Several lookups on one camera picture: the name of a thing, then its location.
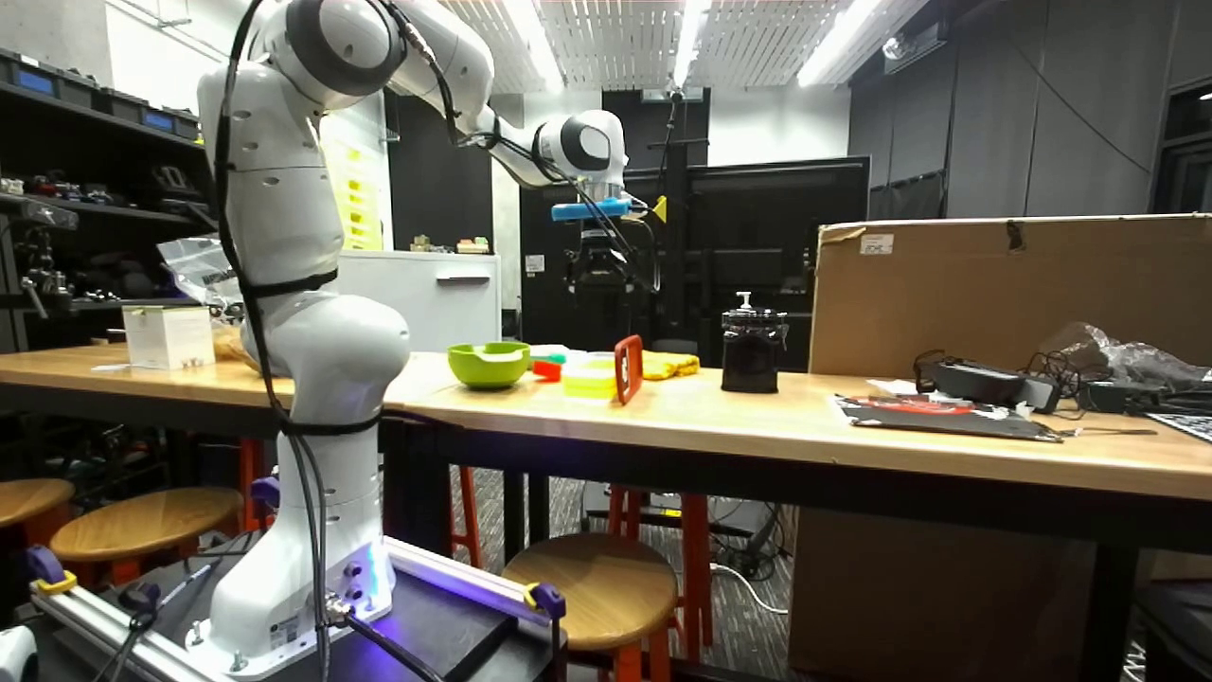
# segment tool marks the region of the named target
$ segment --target black device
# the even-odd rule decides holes
[[[749,308],[742,291],[742,308],[723,310],[720,386],[735,392],[778,392],[783,354],[788,354],[788,315],[772,308]]]
[[[1167,390],[1139,383],[1079,383],[1077,402],[1089,412],[1212,412],[1212,390]]]
[[[1021,375],[980,363],[961,363],[952,354],[920,354],[912,363],[917,390],[942,390],[961,402],[980,406],[1021,406],[1027,402],[1035,412],[1053,412],[1060,402],[1060,383],[1051,375]]]

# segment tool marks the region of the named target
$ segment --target cable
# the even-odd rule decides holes
[[[227,253],[227,261],[234,270],[240,291],[245,298],[245,320],[249,320],[256,349],[258,349],[258,361],[263,361],[267,402],[268,402],[268,412],[278,418],[280,431],[290,436],[297,464],[299,464],[302,511],[307,511],[307,534],[311,534],[311,588],[314,588],[314,593],[322,593],[328,592],[328,530],[322,530],[317,519],[328,519],[328,501],[322,501],[317,464],[314,464],[314,454],[311,454],[307,440],[299,440],[292,431],[292,418],[290,418],[286,402],[273,390],[273,354],[268,354],[268,340],[267,340],[263,303],[256,295],[249,274],[240,261],[234,233],[233,233],[233,217],[227,217],[233,93],[234,93],[240,61],[245,53],[245,36],[249,36],[258,7],[263,7],[263,0],[249,0],[249,7],[244,10],[244,20],[234,26],[233,53],[227,53],[227,77],[225,77],[225,98],[221,98],[221,127],[218,127],[218,217],[221,217],[221,246],[225,246],[225,253]],[[314,618],[314,649],[317,649],[317,659],[322,659],[322,676],[330,676],[330,628],[328,628],[322,599],[314,599],[314,612],[311,618]]]
[[[995,29],[995,36],[1035,71],[1035,79],[1091,133],[1100,137],[1114,154],[1120,154],[1130,165],[1137,165],[1144,176],[1157,176],[1157,170],[1149,162],[1139,162],[1137,154],[1130,154],[1118,138],[1112,138],[1077,101],[1064,98],[1064,92],[1045,77],[1045,65],[1035,65],[1035,55],[1007,36],[1004,29]]]
[[[336,626],[350,626],[354,631],[367,636],[376,649],[384,649],[391,659],[398,659],[402,665],[408,665],[417,676],[437,682],[442,676],[441,669],[431,669],[421,655],[415,655],[408,649],[402,649],[398,639],[384,636],[381,628],[370,628],[364,618],[357,618],[354,611],[335,611],[330,618]]]
[[[113,652],[113,659],[107,663],[107,665],[99,665],[94,674],[90,674],[90,682],[120,682],[120,669],[124,669],[124,659],[136,652],[136,639],[141,639],[141,631],[136,628],[129,628],[124,631],[124,639],[120,639],[120,649]]]
[[[738,584],[749,592],[749,599],[757,603],[757,611],[778,612],[778,618],[788,618],[788,612],[792,612],[788,607],[766,603],[738,568],[733,568],[733,565],[713,565],[713,570],[723,570],[723,574],[738,579]]]
[[[427,71],[437,77],[441,93],[442,93],[449,133],[451,133],[451,138],[458,145],[458,127],[455,127],[458,109],[455,109],[451,79],[449,79],[449,71],[441,68],[441,55],[431,53],[431,46],[427,46],[427,36],[417,29],[417,22],[415,22],[415,20],[402,20],[402,15],[396,10],[398,2],[391,2],[391,0],[376,0],[376,2],[396,20],[396,26],[402,29],[402,36],[421,49],[421,55],[425,55],[425,65],[427,65]]]

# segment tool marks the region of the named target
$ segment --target small box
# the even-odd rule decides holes
[[[175,133],[179,133],[179,121],[175,121],[175,113],[170,113],[170,109],[156,109],[156,106],[148,106],[148,109],[144,109],[144,127],[156,127],[156,133],[175,137]]]
[[[181,138],[198,138],[198,118],[191,109],[175,109],[175,133]]]
[[[195,371],[218,363],[213,315],[206,308],[124,303],[120,325],[134,371]]]
[[[70,106],[81,106],[81,109],[90,109],[90,98],[94,98],[94,82],[81,71],[60,71],[60,101]]]
[[[26,92],[26,93],[42,93],[42,98],[57,98],[60,79],[57,71],[49,71],[46,65],[18,55],[7,71],[7,79]]]
[[[113,88],[99,88],[99,92],[94,92],[94,109],[141,126],[148,101],[144,101],[144,98],[134,98],[134,93],[124,93],[124,92],[113,92]]]

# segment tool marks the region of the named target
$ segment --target box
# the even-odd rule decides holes
[[[94,109],[104,109],[110,118],[120,118],[120,121],[134,121],[134,126],[144,126],[148,101],[136,98],[136,93],[113,92],[113,88],[99,88],[94,92]]]
[[[148,109],[144,109],[144,127],[156,127],[156,133],[175,137],[175,133],[179,133],[179,121],[175,121],[170,109],[148,106]]]
[[[819,233],[810,371],[1024,368],[1067,320],[1212,363],[1212,217],[875,219]],[[798,511],[792,665],[864,682],[1079,676],[1091,544]],[[1152,553],[1149,574],[1212,574]]]
[[[52,68],[18,55],[18,53],[3,53],[3,77],[11,88],[26,92],[26,93],[42,93],[42,98],[57,98],[60,79]]]
[[[1210,212],[829,222],[807,368],[912,375],[949,349],[1021,371],[1067,320],[1212,363],[1210,261]]]
[[[90,109],[94,92],[99,88],[90,79],[85,79],[81,71],[60,71],[60,101]]]
[[[795,555],[792,669],[1079,676],[1091,544],[815,508],[798,515]]]
[[[213,368],[213,315],[206,308],[124,303],[124,354],[134,371]]]

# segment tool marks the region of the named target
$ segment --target red object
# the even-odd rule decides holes
[[[613,402],[628,406],[632,392],[639,392],[643,383],[643,337],[628,334],[613,343]]]
[[[897,412],[923,412],[923,418],[971,418],[971,402],[934,402],[923,392],[897,392],[897,397],[869,397],[869,406],[897,407]]]
[[[562,383],[564,363],[536,361],[532,371],[536,371],[542,383]]]

